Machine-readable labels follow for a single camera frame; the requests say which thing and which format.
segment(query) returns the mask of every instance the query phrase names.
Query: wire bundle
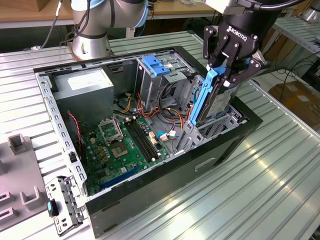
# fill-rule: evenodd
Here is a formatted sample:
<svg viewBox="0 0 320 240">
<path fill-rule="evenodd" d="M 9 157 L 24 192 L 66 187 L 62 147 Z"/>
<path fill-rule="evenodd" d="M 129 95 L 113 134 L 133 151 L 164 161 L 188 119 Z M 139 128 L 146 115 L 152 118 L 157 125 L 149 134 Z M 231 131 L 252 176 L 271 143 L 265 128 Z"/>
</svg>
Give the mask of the wire bundle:
<svg viewBox="0 0 320 240">
<path fill-rule="evenodd" d="M 75 116 L 73 116 L 70 112 L 67 112 L 67 114 L 74 120 L 74 123 L 76 125 L 77 133 L 78 133 L 78 141 L 79 141 L 79 153 L 81 153 L 81 134 L 80 134 L 80 128 L 77 119 Z"/>
</svg>

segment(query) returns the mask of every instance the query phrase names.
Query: blue plastic bracket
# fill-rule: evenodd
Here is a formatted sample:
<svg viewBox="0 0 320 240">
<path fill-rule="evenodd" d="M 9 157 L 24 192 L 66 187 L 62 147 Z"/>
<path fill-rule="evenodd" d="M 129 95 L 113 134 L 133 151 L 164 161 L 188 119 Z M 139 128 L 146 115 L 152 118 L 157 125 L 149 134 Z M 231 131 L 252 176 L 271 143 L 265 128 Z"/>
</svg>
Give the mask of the blue plastic bracket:
<svg viewBox="0 0 320 240">
<path fill-rule="evenodd" d="M 213 83 L 215 82 L 216 78 L 224 74 L 226 68 L 224 66 L 211 68 L 210 71 L 205 76 L 205 80 L 203 81 L 201 91 L 196 103 L 193 106 L 189 121 L 192 123 L 193 126 L 197 125 L 197 118 L 201 112 L 203 105 L 205 104 L 206 97 L 212 92 L 213 90 Z"/>
<path fill-rule="evenodd" d="M 170 69 L 164 67 L 162 62 L 155 56 L 144 56 L 142 57 L 142 61 L 155 76 L 161 76 L 171 72 Z"/>
</svg>

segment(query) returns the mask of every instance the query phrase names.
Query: blue latch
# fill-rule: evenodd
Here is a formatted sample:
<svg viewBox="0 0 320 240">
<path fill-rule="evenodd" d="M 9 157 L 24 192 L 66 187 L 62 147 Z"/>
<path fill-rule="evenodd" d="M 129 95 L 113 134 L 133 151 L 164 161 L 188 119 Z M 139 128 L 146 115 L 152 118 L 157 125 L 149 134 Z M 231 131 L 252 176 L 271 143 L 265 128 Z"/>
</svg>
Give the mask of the blue latch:
<svg viewBox="0 0 320 240">
<path fill-rule="evenodd" d="M 142 61 L 155 76 L 165 75 L 171 72 L 170 69 L 164 67 L 162 62 L 155 56 L 144 56 L 142 57 Z"/>
</svg>

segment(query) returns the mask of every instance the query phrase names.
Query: wooden table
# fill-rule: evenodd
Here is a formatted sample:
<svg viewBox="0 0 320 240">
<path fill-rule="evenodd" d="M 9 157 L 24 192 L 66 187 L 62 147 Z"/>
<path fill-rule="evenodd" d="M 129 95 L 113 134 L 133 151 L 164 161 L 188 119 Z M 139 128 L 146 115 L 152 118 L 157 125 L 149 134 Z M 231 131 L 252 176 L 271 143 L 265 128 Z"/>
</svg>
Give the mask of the wooden table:
<svg viewBox="0 0 320 240">
<path fill-rule="evenodd" d="M 0 29 L 51 26 L 59 0 L 51 0 L 40 12 L 0 6 Z M 149 11 L 148 19 L 177 19 L 213 16 L 215 10 L 205 4 L 186 5 L 179 0 L 158 1 L 154 4 L 154 16 Z M 60 9 L 56 25 L 73 25 L 70 1 L 65 0 Z M 134 29 L 127 29 L 126 36 L 132 37 Z"/>
</svg>

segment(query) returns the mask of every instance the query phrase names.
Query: aluminum table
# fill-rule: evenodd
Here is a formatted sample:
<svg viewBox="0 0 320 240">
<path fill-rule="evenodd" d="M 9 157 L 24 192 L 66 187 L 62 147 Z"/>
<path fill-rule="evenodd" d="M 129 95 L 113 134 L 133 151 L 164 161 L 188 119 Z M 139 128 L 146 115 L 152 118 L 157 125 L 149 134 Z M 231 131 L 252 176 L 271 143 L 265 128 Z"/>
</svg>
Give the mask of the aluminum table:
<svg viewBox="0 0 320 240">
<path fill-rule="evenodd" d="M 116 54 L 181 45 L 202 64 L 188 32 L 110 41 Z M 0 141 L 32 138 L 43 181 L 68 175 L 33 68 L 74 61 L 66 47 L 0 54 Z M 237 94 L 263 119 L 224 163 L 99 237 L 136 239 L 308 239 L 320 224 L 320 136 L 253 82 Z M 0 239 L 58 239 L 42 212 Z M 93 239 L 88 219 L 61 239 Z"/>
</svg>

